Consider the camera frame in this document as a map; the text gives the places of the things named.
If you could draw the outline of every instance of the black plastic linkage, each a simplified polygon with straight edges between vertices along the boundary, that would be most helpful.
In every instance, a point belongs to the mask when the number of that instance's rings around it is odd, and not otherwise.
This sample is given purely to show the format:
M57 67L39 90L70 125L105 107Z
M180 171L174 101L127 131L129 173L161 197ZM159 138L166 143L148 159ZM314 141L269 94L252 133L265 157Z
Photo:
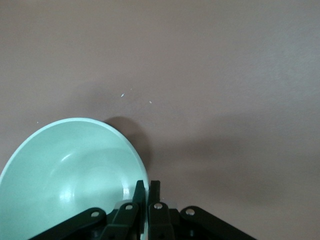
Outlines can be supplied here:
M169 209L160 202L160 181L151 181L146 204L142 180L136 183L132 202L119 209L106 214L90 208L30 240L139 240L146 215L149 240L255 240L197 206L181 212Z
M106 212L93 207L78 215L40 233L30 240L68 240L79 238L80 235L106 224Z
M227 222L210 214L197 206L189 206L181 210L180 216L190 228L214 240L255 240Z

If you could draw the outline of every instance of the brown table surface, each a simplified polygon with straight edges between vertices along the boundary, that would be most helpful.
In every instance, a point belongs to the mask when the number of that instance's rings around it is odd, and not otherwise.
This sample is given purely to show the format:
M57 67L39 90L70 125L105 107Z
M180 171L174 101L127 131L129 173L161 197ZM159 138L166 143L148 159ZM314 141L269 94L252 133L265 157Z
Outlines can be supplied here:
M0 171L70 117L125 134L180 209L320 238L318 0L2 0Z

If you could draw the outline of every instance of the bowl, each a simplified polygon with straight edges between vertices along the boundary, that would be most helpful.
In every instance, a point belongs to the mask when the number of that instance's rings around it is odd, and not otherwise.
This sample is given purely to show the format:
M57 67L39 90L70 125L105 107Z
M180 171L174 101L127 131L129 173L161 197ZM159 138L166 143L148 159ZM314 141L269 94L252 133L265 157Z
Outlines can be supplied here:
M28 137L0 175L0 239L23 240L92 207L133 197L146 169L116 129L90 118L53 122Z

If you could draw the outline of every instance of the mint green bowl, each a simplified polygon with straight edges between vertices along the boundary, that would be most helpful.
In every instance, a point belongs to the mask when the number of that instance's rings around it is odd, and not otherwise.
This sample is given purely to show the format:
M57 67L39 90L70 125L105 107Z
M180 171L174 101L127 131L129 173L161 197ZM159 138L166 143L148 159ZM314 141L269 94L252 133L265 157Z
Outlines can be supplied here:
M19 146L0 176L0 239L29 239L92 207L108 214L132 199L138 180L148 192L139 155L113 127L53 122Z

